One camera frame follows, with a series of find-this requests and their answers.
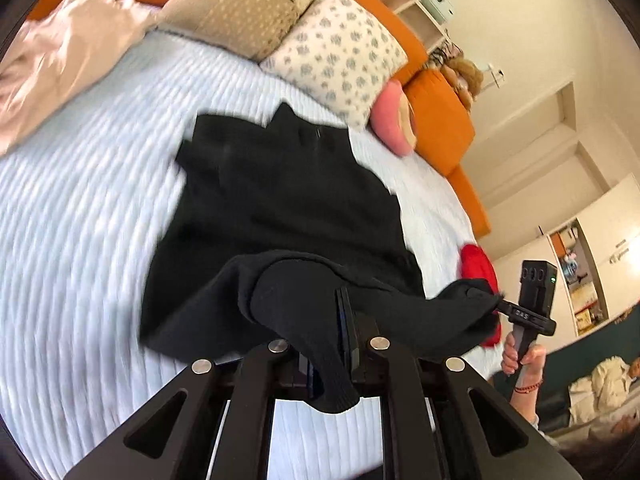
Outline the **right forearm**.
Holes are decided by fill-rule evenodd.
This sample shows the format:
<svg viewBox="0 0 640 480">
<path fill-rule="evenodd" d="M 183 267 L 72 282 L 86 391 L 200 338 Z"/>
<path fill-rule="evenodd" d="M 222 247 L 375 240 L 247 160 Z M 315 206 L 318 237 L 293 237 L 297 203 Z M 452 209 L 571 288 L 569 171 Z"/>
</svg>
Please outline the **right forearm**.
<svg viewBox="0 0 640 480">
<path fill-rule="evenodd" d="M 538 391 L 542 385 L 539 379 L 530 385 L 516 386 L 511 394 L 510 404 L 515 411 L 523 418 L 530 422 L 533 426 L 538 424 L 538 415 L 536 413 L 536 405 Z"/>
</svg>

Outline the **right hand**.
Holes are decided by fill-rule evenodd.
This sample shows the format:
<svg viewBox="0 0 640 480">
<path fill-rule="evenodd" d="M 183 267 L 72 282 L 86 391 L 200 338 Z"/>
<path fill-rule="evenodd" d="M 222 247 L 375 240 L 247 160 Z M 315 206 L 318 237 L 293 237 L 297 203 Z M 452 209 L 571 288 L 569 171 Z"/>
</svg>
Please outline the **right hand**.
<svg viewBox="0 0 640 480">
<path fill-rule="evenodd" d="M 536 342 L 525 353 L 518 352 L 514 333 L 510 333 L 504 341 L 501 369 L 508 377 L 518 376 L 515 388 L 524 391 L 541 385 L 546 357 L 546 348 Z"/>
</svg>

